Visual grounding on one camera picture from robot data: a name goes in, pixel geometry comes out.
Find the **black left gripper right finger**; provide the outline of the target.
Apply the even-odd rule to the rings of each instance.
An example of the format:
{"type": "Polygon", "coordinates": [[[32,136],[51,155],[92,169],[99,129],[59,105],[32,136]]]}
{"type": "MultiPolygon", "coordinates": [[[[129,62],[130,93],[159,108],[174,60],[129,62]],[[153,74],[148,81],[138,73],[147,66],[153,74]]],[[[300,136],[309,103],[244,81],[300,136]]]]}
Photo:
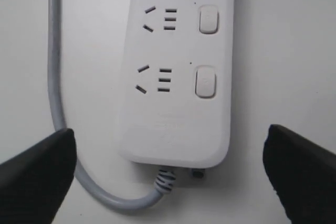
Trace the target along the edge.
{"type": "Polygon", "coordinates": [[[272,124],[262,154],[266,175],[291,223],[335,223],[335,153],[272,124]]]}

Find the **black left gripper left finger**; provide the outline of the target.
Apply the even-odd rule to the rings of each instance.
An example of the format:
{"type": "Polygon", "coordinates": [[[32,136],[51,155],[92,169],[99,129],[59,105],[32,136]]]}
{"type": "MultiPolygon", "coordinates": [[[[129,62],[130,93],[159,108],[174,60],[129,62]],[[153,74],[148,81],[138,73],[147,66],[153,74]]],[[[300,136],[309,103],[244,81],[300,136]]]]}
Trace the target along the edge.
{"type": "Polygon", "coordinates": [[[52,223],[73,182],[76,140],[62,129],[1,164],[1,223],[52,223]]]}

